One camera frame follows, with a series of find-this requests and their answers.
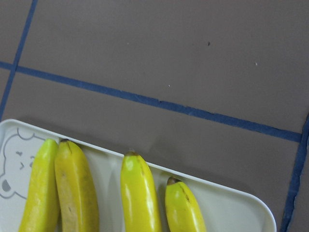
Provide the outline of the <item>yellow banana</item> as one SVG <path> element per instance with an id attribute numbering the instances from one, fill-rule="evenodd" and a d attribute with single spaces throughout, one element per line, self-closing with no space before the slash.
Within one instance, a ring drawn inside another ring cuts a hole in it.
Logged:
<path id="1" fill-rule="evenodd" d="M 165 190 L 165 209 L 171 232 L 206 232 L 199 204 L 190 188 L 171 176 Z"/>
<path id="2" fill-rule="evenodd" d="M 127 232 L 161 232 L 162 223 L 152 172 L 135 151 L 123 158 L 120 189 L 125 230 Z"/>
<path id="3" fill-rule="evenodd" d="M 98 200 L 89 164 L 79 146 L 68 139 L 59 143 L 55 175 L 62 231 L 98 232 Z"/>
<path id="4" fill-rule="evenodd" d="M 46 139 L 34 158 L 20 232 L 53 232 L 57 227 L 60 213 L 54 164 L 57 149 L 55 140 Z"/>

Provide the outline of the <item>white bear tray plate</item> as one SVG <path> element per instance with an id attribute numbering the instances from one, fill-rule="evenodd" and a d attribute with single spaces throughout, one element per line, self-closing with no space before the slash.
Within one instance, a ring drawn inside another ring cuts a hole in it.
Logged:
<path id="1" fill-rule="evenodd" d="M 0 229 L 16 232 L 22 219 L 31 173 L 31 160 L 45 139 L 60 141 L 63 135 L 25 122 L 8 119 L 0 124 Z M 100 230 L 125 230 L 120 193 L 123 155 L 76 140 L 86 155 L 95 184 Z M 169 230 L 165 216 L 165 187 L 169 177 L 182 180 L 196 197 L 210 232 L 274 232 L 270 209 L 257 197 L 150 163 L 159 200 L 163 231 Z"/>

